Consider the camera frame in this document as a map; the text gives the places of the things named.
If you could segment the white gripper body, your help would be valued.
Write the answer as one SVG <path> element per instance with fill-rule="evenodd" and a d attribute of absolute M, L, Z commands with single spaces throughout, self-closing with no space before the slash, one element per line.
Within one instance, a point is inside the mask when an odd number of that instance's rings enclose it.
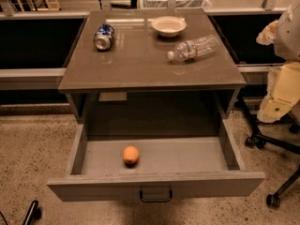
<path fill-rule="evenodd" d="M 270 98 L 291 109 L 300 99 L 300 63 L 287 62 L 281 67 L 271 68 L 270 73 Z"/>

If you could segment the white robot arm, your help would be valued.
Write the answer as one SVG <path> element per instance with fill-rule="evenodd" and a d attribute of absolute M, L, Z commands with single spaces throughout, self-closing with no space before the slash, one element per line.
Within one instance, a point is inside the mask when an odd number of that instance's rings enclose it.
<path fill-rule="evenodd" d="M 270 22 L 257 36 L 261 45 L 274 45 L 275 55 L 285 60 L 268 71 L 267 95 L 257 118 L 273 123 L 288 113 L 300 100 L 300 0 L 294 0 L 280 18 Z"/>

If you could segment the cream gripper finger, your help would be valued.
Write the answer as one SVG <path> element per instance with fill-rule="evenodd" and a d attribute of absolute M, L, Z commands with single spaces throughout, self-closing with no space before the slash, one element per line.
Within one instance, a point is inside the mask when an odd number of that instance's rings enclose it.
<path fill-rule="evenodd" d="M 276 37 L 277 26 L 278 21 L 273 21 L 266 25 L 261 33 L 256 37 L 256 42 L 266 46 L 273 44 Z"/>
<path fill-rule="evenodd" d="M 265 96 L 257 112 L 257 118 L 264 123 L 274 123 L 290 110 L 290 107 Z"/>

